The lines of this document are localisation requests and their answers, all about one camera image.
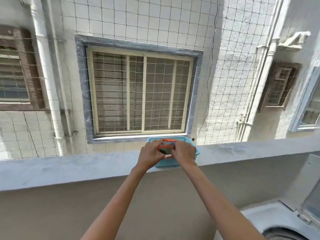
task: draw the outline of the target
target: left hand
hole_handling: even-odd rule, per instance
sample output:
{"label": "left hand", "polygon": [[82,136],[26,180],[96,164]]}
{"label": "left hand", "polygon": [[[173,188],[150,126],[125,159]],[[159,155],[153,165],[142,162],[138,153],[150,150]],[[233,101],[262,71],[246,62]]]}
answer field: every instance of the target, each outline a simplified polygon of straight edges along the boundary
{"label": "left hand", "polygon": [[162,140],[155,140],[148,142],[141,148],[138,162],[136,167],[144,171],[148,171],[159,161],[165,158],[165,155],[158,151],[158,145],[162,143]]}

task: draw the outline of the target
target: hand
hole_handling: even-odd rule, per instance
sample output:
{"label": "hand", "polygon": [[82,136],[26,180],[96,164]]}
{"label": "hand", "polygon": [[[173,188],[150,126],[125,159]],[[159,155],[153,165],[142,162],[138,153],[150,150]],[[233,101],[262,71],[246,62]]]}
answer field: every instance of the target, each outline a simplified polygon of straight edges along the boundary
{"label": "hand", "polygon": [[186,165],[196,165],[196,148],[185,141],[176,141],[176,148],[171,153],[181,167]]}
{"label": "hand", "polygon": [[165,155],[158,151],[158,145],[162,143],[162,140],[155,140],[148,142],[141,148],[138,162],[136,167],[144,171],[148,171],[159,161],[165,158]]}

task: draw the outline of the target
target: pipe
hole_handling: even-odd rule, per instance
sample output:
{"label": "pipe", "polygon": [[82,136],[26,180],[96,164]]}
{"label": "pipe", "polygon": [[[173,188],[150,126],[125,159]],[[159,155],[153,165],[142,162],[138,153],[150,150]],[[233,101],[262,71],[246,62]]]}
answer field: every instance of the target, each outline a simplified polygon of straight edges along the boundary
{"label": "pipe", "polygon": [[50,25],[51,25],[52,37],[53,37],[55,58],[57,61],[58,74],[59,74],[59,80],[60,80],[61,96],[62,96],[61,100],[62,100],[62,104],[63,104],[63,109],[65,111],[66,125],[67,125],[67,130],[68,130],[69,142],[70,142],[70,146],[71,146],[71,153],[72,153],[72,155],[74,155],[75,150],[74,150],[74,143],[73,143],[73,131],[71,129],[69,111],[68,111],[68,106],[67,106],[68,103],[67,103],[67,98],[66,98],[66,93],[65,93],[65,88],[64,88],[64,82],[63,82],[62,65],[61,65],[61,60],[60,60],[60,55],[59,55],[59,43],[58,43],[58,39],[57,39],[56,28],[54,25],[52,3],[51,3],[51,0],[47,0],[47,2],[48,2],[49,19],[50,19]]}
{"label": "pipe", "polygon": [[255,86],[255,93],[253,93],[252,102],[247,110],[246,120],[244,122],[244,129],[242,129],[239,135],[239,141],[248,141],[251,127],[256,116],[258,106],[261,100],[262,92],[266,84],[266,80],[269,74],[269,70],[274,58],[274,54],[277,49],[278,41],[280,39],[281,31],[287,16],[288,8],[291,0],[277,0],[276,8],[274,9],[274,19],[270,27],[270,35],[267,39],[269,49],[266,49],[263,54],[263,65],[257,75],[257,85]]}
{"label": "pipe", "polygon": [[39,57],[43,72],[44,83],[49,101],[49,109],[53,123],[53,130],[58,144],[58,155],[65,155],[66,141],[62,127],[60,103],[54,81],[54,71],[50,57],[49,42],[42,10],[41,0],[26,0],[30,4],[31,16],[34,24],[35,36],[38,45]]}

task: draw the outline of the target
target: right hand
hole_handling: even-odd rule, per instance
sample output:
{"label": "right hand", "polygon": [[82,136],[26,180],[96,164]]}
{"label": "right hand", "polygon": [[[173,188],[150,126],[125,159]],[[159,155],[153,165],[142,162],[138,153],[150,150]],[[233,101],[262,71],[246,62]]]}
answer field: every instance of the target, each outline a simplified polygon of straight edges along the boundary
{"label": "right hand", "polygon": [[180,166],[196,165],[196,148],[185,141],[176,141],[175,150],[171,150],[172,156],[177,160]]}

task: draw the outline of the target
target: wooden window frame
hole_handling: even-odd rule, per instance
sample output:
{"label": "wooden window frame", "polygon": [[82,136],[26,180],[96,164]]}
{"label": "wooden window frame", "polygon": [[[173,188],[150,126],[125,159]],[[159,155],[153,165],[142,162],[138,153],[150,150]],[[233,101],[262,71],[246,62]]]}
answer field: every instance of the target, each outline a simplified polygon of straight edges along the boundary
{"label": "wooden window frame", "polygon": [[43,110],[45,102],[30,31],[25,28],[0,25],[0,46],[17,49],[26,90],[30,99],[27,102],[0,101],[0,111]]}
{"label": "wooden window frame", "polygon": [[[293,69],[295,70],[294,75],[293,75],[289,84],[288,84],[288,79],[289,79],[290,75],[285,79],[285,86],[283,88],[282,94],[286,91],[286,87],[288,86],[287,95],[285,96],[285,99],[284,99],[282,105],[269,105],[268,102],[269,102],[269,98],[270,98],[272,89],[274,87],[275,81],[281,80],[281,79],[277,79],[277,74],[280,72],[280,70],[282,68],[288,68],[291,71]],[[258,107],[258,112],[260,112],[266,108],[280,108],[280,109],[286,108],[286,106],[289,102],[291,93],[292,93],[292,89],[294,88],[294,85],[297,81],[297,78],[299,76],[301,68],[302,68],[302,64],[300,64],[300,63],[291,63],[291,62],[282,62],[282,61],[273,61],[272,62],[272,65],[269,70],[268,78],[267,78],[265,87],[262,92],[262,97],[261,97],[260,104]]]}
{"label": "wooden window frame", "polygon": [[[131,131],[126,130],[126,131],[112,131],[112,132],[100,132],[99,131],[98,109],[97,109],[97,101],[96,101],[96,94],[95,94],[94,65],[93,65],[94,62],[93,62],[93,53],[92,52],[106,52],[106,53],[117,54],[117,55],[125,55],[126,60],[129,59],[130,55],[131,56],[141,56],[144,58],[141,130],[131,130]],[[191,86],[193,64],[194,64],[193,57],[182,56],[182,55],[173,55],[173,54],[159,54],[159,53],[143,52],[143,51],[135,51],[135,50],[127,50],[127,49],[119,49],[119,48],[106,48],[106,47],[101,47],[101,46],[88,46],[86,48],[86,53],[87,53],[87,66],[88,66],[88,76],[89,76],[89,84],[90,84],[90,96],[91,96],[94,135],[128,136],[128,135],[146,135],[146,134],[183,133],[183,132],[185,132],[188,102],[189,102],[189,96],[190,96],[190,86]],[[175,60],[174,68],[173,68],[174,71],[177,66],[176,60],[184,60],[184,61],[190,62],[189,71],[188,71],[188,80],[187,80],[187,86],[186,86],[186,96],[185,96],[183,115],[182,115],[181,129],[159,129],[159,130],[145,130],[144,129],[145,100],[146,100],[145,94],[146,94],[146,78],[147,78],[147,57]],[[175,81],[175,72],[173,73],[173,78],[172,78],[172,82],[174,82],[174,81]],[[168,128],[170,128],[170,123],[171,123],[171,115],[172,115],[172,110],[173,110],[172,103],[173,103],[173,93],[171,91]]]}

